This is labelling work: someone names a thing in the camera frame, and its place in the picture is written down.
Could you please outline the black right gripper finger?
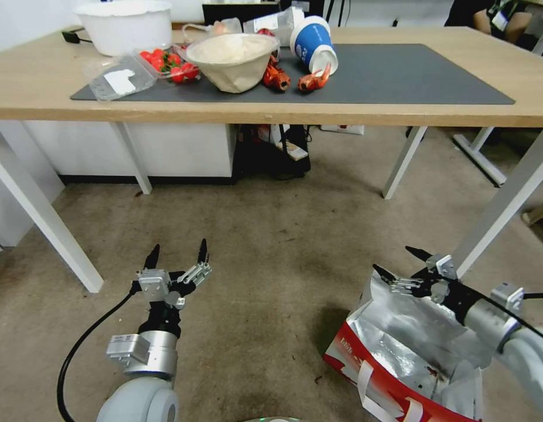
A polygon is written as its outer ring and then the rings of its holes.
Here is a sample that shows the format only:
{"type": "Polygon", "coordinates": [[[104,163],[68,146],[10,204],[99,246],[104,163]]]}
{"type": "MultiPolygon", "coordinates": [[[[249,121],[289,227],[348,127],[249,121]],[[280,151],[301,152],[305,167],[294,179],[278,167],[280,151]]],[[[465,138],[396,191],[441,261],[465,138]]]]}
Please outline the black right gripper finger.
{"type": "Polygon", "coordinates": [[[419,279],[403,278],[394,275],[377,264],[373,264],[373,269],[380,276],[381,280],[388,285],[392,293],[417,295],[417,292],[422,288],[422,284],[424,283],[419,279]]]}
{"type": "Polygon", "coordinates": [[[433,254],[425,251],[424,249],[419,249],[412,246],[405,246],[406,251],[411,253],[414,257],[421,260],[426,267],[433,267],[434,261],[433,261],[433,254]]]}

